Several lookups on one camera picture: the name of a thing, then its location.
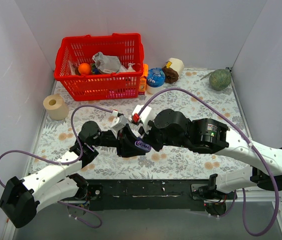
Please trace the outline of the lavender earbud charging case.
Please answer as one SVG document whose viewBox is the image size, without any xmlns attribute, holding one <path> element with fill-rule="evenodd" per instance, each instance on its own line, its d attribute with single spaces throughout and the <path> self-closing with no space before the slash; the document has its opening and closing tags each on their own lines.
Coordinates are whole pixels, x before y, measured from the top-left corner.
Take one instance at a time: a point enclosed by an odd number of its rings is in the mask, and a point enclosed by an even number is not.
<svg viewBox="0 0 282 240">
<path fill-rule="evenodd" d="M 139 148 L 139 149 L 145 151 L 146 153 L 150 152 L 151 149 L 152 149 L 152 147 L 151 147 L 149 144 L 143 142 L 143 139 L 142 139 L 141 137 L 138 137 L 138 138 L 136 139 L 134 145 L 135 145 L 137 148 Z"/>
</svg>

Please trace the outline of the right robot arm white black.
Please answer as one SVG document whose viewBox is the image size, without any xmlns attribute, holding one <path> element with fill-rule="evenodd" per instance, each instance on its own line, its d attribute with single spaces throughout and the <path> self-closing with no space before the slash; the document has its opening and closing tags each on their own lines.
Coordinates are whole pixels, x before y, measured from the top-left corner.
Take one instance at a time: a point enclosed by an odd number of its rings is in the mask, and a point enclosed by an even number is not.
<svg viewBox="0 0 282 240">
<path fill-rule="evenodd" d="M 282 191 L 282 148 L 247 143 L 226 124 L 212 118 L 190 120 L 172 109 L 155 114 L 146 107 L 139 117 L 143 142 L 157 152 L 164 146 L 181 147 L 198 154 L 230 157 L 247 165 L 233 172 L 212 174 L 208 185 L 199 188 L 201 195 L 218 199 L 249 187 Z"/>
</svg>

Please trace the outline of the purple earbud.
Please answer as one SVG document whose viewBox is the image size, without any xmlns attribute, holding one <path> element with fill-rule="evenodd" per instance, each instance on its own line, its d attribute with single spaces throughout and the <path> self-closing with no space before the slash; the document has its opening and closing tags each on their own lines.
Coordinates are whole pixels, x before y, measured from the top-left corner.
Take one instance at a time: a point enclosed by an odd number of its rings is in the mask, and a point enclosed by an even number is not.
<svg viewBox="0 0 282 240">
<path fill-rule="evenodd" d="M 139 140 L 138 140 L 138 141 L 135 142 L 135 145 L 136 145 L 136 146 L 139 146 L 139 147 L 143 147 L 143 146 L 144 146 L 144 143 L 143 143 L 142 141 L 139 141 Z"/>
</svg>

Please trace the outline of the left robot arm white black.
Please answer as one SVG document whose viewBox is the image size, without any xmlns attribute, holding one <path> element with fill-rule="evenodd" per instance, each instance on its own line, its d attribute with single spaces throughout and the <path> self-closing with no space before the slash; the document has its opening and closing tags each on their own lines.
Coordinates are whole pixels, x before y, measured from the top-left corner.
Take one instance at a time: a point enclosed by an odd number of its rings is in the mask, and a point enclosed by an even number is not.
<svg viewBox="0 0 282 240">
<path fill-rule="evenodd" d="M 84 199 L 88 182 L 77 171 L 90 164 L 99 154 L 98 146 L 116 148 L 123 158 L 144 156 L 151 146 L 135 136 L 128 124 L 118 131 L 102 131 L 94 121 L 83 124 L 75 144 L 56 161 L 22 179 L 9 179 L 4 187 L 0 208 L 16 228 L 27 225 L 37 212 L 60 200 Z"/>
</svg>

